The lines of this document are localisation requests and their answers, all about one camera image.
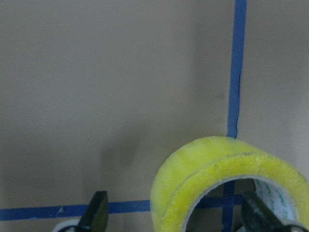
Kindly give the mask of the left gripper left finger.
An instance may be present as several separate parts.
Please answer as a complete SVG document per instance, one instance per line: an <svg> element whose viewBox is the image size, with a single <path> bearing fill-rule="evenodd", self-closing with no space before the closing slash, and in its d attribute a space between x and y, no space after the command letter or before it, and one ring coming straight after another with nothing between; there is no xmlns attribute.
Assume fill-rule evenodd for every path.
<svg viewBox="0 0 309 232"><path fill-rule="evenodd" d="M97 191L77 224L78 232L105 232L108 224L108 193Z"/></svg>

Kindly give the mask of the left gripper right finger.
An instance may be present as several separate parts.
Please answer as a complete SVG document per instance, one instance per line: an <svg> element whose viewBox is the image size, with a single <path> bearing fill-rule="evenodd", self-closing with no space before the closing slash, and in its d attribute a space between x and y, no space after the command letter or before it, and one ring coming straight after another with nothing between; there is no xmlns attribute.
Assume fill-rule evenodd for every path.
<svg viewBox="0 0 309 232"><path fill-rule="evenodd" d="M241 217L246 232L289 232L254 192L242 195Z"/></svg>

